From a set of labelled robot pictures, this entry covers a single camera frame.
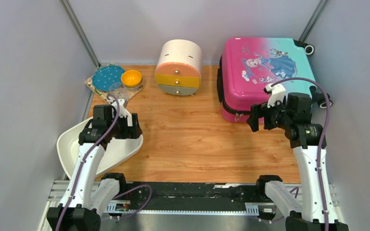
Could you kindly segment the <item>pink and teal kids suitcase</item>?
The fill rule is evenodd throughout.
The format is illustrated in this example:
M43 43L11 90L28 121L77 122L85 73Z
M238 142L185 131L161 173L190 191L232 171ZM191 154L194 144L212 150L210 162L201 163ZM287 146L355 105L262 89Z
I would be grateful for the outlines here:
M287 93L310 95L319 108L327 102L318 87L308 81L315 80L308 56L315 51L313 45L292 38L230 38L220 57L217 72L217 93L224 120L245 123L253 104L268 101L266 85L284 80Z

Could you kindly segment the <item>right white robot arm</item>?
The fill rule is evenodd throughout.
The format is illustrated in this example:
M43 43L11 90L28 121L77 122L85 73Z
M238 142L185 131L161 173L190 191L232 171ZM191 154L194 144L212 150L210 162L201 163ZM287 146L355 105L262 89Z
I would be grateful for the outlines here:
M302 201L293 197L281 178L263 175L257 180L256 197L263 202L270 199L285 217L288 231L347 231L335 211L328 177L325 172L326 140L324 127L311 122L312 99L303 93L290 93L274 104L253 104L247 124L253 132L259 129L259 119L264 129L280 128L290 141L296 158L302 190Z

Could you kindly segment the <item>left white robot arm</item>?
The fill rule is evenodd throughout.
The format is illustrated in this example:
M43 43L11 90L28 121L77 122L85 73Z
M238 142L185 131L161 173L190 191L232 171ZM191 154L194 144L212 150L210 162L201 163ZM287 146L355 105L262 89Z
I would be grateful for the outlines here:
M113 198L128 193L125 177L110 170L136 154L144 141L138 115L117 104L97 105L92 117L64 132L58 155L69 184L46 219L54 231L97 231Z

